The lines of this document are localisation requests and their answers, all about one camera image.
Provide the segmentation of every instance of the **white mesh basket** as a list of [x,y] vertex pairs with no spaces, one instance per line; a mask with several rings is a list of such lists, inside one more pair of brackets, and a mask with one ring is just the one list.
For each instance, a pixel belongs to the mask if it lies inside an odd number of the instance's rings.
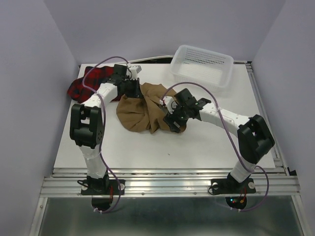
[[177,82],[196,82],[216,92],[227,87],[233,62],[231,56],[182,45],[175,53],[170,70]]

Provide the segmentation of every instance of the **mounting plate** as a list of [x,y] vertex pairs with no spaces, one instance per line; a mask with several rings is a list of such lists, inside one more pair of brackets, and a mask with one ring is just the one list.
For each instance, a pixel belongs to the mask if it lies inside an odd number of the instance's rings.
[[240,194],[244,188],[246,188],[247,194],[256,193],[254,180],[252,178],[247,178],[237,187],[231,185],[226,178],[214,178],[211,180],[211,186],[208,191],[212,195]]
[[[88,184],[88,181],[85,179],[82,181],[84,184]],[[120,184],[125,186],[126,181],[124,179],[119,180]],[[110,195],[110,186],[113,186],[113,195],[119,195],[118,183],[115,179],[109,180],[109,188],[104,191],[96,191],[91,188],[81,188],[81,195]],[[125,188],[122,189],[122,195],[125,194]]]

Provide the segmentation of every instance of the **lavender wall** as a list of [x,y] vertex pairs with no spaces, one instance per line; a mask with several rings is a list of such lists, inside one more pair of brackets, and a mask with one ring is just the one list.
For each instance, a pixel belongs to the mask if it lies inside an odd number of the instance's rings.
[[253,60],[273,131],[315,232],[315,1],[287,0]]
[[76,61],[42,0],[0,3],[0,235],[28,235]]
[[188,44],[252,60],[284,0],[44,0],[79,63]]

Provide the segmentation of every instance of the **bolt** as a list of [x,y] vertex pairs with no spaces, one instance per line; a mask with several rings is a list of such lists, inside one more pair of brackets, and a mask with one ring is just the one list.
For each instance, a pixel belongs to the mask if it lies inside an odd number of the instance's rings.
[[250,189],[254,189],[254,188],[255,188],[254,182],[249,182],[249,183],[248,183],[248,187],[249,187]]
[[125,189],[125,185],[123,183],[120,184],[120,189],[123,191]]

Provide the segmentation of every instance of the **reflective metal surface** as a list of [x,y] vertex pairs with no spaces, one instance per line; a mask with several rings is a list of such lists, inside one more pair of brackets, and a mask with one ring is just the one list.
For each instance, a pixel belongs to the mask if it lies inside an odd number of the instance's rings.
[[[261,197],[249,197],[248,207]],[[292,198],[268,197],[238,213],[224,198],[123,198],[116,211],[94,213],[91,199],[48,199],[41,236],[299,236]]]

